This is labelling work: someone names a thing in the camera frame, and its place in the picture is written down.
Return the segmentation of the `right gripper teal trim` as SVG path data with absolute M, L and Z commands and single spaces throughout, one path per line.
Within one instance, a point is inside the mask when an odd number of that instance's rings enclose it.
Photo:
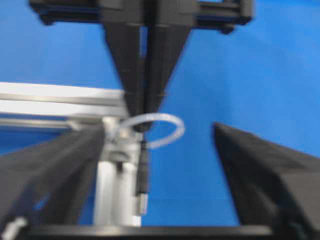
M 103 24 L 131 117 L 159 110 L 191 28 L 229 34 L 254 17 L 252 0 L 30 0 L 28 4 L 45 25 Z M 149 27 L 144 96 L 139 26 Z

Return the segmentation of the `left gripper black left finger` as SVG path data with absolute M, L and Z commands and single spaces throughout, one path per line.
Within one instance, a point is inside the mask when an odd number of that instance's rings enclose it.
M 104 127 L 96 124 L 1 156 L 0 226 L 16 217 L 76 224 L 104 143 Z

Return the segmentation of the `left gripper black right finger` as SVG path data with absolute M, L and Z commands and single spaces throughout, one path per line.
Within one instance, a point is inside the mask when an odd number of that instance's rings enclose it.
M 320 237 L 320 159 L 216 122 L 213 140 L 242 225 L 276 237 Z

